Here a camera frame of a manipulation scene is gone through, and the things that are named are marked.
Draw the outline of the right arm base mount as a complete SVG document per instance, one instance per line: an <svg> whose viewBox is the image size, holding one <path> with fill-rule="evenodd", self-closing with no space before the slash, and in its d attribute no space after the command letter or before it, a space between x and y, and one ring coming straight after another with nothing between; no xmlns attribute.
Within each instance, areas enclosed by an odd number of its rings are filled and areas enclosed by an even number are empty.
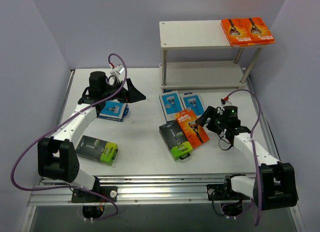
<svg viewBox="0 0 320 232"><path fill-rule="evenodd" d="M250 207L244 206L244 201L250 198L237 192L227 191L223 184L207 184L207 199L211 201L213 211L220 217L236 220Z"/></svg>

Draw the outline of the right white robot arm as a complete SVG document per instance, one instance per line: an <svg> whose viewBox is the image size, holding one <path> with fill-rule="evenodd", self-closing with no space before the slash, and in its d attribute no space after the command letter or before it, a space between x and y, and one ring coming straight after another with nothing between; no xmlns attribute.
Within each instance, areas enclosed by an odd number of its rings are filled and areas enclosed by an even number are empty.
<svg viewBox="0 0 320 232"><path fill-rule="evenodd" d="M293 166L282 163L256 142L251 130L241 125L236 106L209 106L196 123L201 127L206 126L217 135L223 134L230 145L257 169L255 178L242 174L227 176L222 185L225 197L248 197L263 211L294 207L297 204L299 197Z"/></svg>

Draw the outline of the orange razor box front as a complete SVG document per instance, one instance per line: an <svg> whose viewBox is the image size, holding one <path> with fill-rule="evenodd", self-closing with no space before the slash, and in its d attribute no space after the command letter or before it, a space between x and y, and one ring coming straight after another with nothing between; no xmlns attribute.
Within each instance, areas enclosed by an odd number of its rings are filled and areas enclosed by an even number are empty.
<svg viewBox="0 0 320 232"><path fill-rule="evenodd" d="M252 46L254 41L241 18L222 19L220 25L232 47Z"/></svg>

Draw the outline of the orange razor box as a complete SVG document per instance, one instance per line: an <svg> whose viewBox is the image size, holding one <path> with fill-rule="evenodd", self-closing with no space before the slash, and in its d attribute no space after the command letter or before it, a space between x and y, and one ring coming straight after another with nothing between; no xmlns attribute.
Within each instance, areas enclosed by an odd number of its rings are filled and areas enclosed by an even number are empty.
<svg viewBox="0 0 320 232"><path fill-rule="evenodd" d="M255 45L276 43L276 39L261 17L247 17L242 18L241 20Z"/></svg>
<svg viewBox="0 0 320 232"><path fill-rule="evenodd" d="M222 19L220 25L232 47L252 46L254 41L241 18Z"/></svg>
<svg viewBox="0 0 320 232"><path fill-rule="evenodd" d="M187 108L176 113L175 120L178 122L178 125L193 149L210 140L203 127L196 123L197 116L192 109Z"/></svg>

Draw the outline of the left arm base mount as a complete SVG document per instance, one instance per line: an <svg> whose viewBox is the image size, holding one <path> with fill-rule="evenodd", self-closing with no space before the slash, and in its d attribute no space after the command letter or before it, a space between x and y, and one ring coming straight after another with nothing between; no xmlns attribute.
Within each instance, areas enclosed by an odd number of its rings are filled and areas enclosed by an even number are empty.
<svg viewBox="0 0 320 232"><path fill-rule="evenodd" d="M93 190L75 188L72 190L71 202L83 204L80 214L88 220L98 221L116 216L119 208L116 205L117 186L98 186ZM113 205L115 212L107 213L106 205Z"/></svg>

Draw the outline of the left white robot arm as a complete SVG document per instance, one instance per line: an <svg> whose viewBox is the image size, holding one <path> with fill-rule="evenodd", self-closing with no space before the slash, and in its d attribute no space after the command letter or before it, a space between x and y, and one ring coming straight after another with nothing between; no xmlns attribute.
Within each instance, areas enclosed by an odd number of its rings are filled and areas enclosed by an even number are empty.
<svg viewBox="0 0 320 232"><path fill-rule="evenodd" d="M81 188L83 196L88 201L97 201L101 195L100 187L95 185L97 179L80 169L74 144L101 113L106 101L135 103L145 99L146 96L134 87L130 78L115 81L110 85L107 83L105 72L91 72L89 86L84 90L65 124L50 137L45 137L37 143L39 175Z"/></svg>

